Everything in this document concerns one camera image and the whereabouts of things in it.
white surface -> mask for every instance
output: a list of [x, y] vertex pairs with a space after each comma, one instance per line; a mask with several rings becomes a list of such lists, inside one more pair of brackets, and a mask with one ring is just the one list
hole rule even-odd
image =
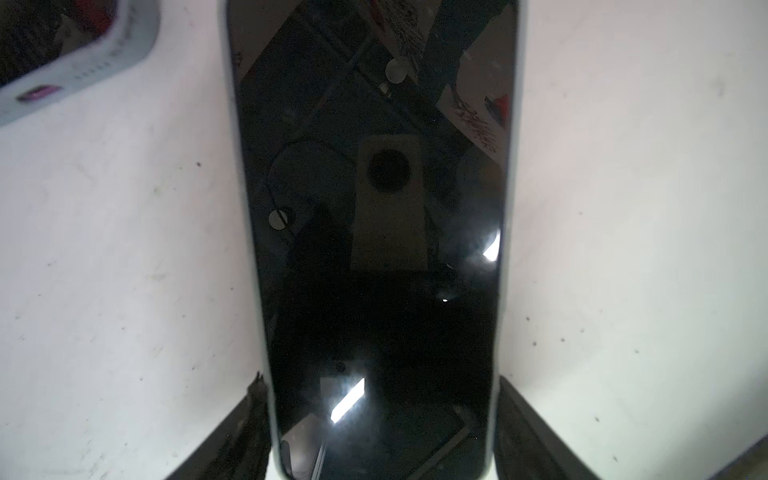
[[164, 478], [261, 370], [220, 6], [0, 129], [3, 480]]
[[530, 2], [501, 372], [602, 478], [707, 478], [768, 433], [766, 25]]
[[[146, 61], [0, 129], [4, 480], [163, 478], [260, 369], [217, 8], [163, 2]], [[764, 25], [531, 3], [501, 371], [603, 478], [768, 432]]]

dark stain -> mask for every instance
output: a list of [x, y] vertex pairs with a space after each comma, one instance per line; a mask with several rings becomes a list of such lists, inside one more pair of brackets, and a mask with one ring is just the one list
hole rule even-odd
[[712, 88], [717, 93], [718, 98], [725, 97], [727, 90], [727, 83], [722, 77], [717, 77], [712, 81]]

black phone screen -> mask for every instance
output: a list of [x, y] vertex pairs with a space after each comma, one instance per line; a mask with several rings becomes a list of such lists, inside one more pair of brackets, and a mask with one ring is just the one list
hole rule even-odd
[[517, 5], [307, 0], [254, 54], [236, 3], [281, 469], [479, 477], [494, 427]]

